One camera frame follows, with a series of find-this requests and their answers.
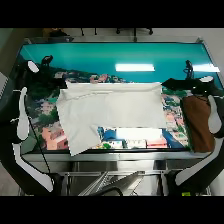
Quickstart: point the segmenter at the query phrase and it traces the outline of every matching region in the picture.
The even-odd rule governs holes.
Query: clothing
[[[166,128],[161,85],[70,84],[56,103],[71,155],[99,144],[98,127]]]
[[[205,97],[189,96],[183,98],[183,108],[191,132],[193,150],[195,152],[211,152],[215,147],[215,139],[208,128],[211,108]]]

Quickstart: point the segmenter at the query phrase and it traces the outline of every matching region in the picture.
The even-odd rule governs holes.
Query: table
[[[183,73],[185,61],[190,60],[193,64],[214,64],[205,42],[195,39],[194,42],[138,42],[138,43],[42,43],[40,39],[30,40],[30,44],[23,45],[18,55],[18,61],[33,60],[40,64],[46,55],[53,55],[49,75],[59,77],[64,76],[70,82],[163,82],[168,78],[185,79]],[[153,64],[155,72],[118,72],[115,64],[121,63],[145,63]],[[195,72],[195,77],[211,75],[215,78],[215,83],[222,88],[223,80],[220,74],[215,72],[202,73]],[[32,97],[36,100],[29,102],[30,116],[35,130],[39,133],[39,140],[42,145],[45,139],[54,140],[57,137],[60,141],[52,142],[52,148],[48,147],[45,153],[49,161],[115,161],[115,160],[142,160],[142,159],[172,159],[172,158],[203,158],[206,153],[197,154],[186,150],[161,151],[161,150],[112,150],[106,153],[99,150],[86,151],[83,154],[74,156],[68,155],[67,139],[59,122],[55,122],[57,111],[54,107],[59,94],[58,90],[50,90],[34,86]],[[46,127],[40,127],[39,123],[45,123]],[[31,161],[38,161],[40,155],[38,151],[27,153],[24,157]]]

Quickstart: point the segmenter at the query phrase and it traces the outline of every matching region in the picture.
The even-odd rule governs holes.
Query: glass surface
[[[80,43],[83,39],[97,39],[96,42]],[[168,38],[166,43],[158,41],[144,43],[125,43],[124,37],[120,37],[120,42],[98,43],[105,37],[74,37],[54,38],[49,43],[47,38],[27,39],[26,44],[21,48],[18,56],[19,61],[32,60],[35,62],[43,77],[52,78],[64,77],[72,83],[150,83],[164,82],[169,78],[184,80],[186,73],[186,60],[190,60],[194,65],[212,64],[212,61],[203,43],[172,43],[172,38]],[[50,65],[41,65],[45,56],[53,56]],[[117,64],[150,64],[154,71],[116,71]],[[215,84],[222,88],[221,82],[215,72],[194,72],[195,78],[213,76]],[[180,108],[180,98],[186,93],[172,93],[163,89],[162,103],[167,120],[167,132],[158,132],[158,138],[145,139],[143,141],[130,141],[119,139],[117,129],[112,127],[99,127],[99,134],[102,143],[93,148],[103,149],[133,149],[133,148],[191,148],[188,138],[187,127],[184,123],[183,112]],[[38,135],[41,146],[49,150],[66,150],[68,141],[61,128],[55,103],[59,95],[59,89],[51,89],[51,86],[32,83],[28,96],[28,110],[32,119],[35,132]],[[179,147],[169,144],[176,140]]]

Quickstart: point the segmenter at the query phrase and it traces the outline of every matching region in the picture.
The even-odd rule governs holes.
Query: brown garment
[[[215,146],[214,136],[208,128],[211,108],[207,100],[205,97],[197,98],[195,96],[183,99],[183,109],[188,119],[188,127],[195,152],[211,152]]]

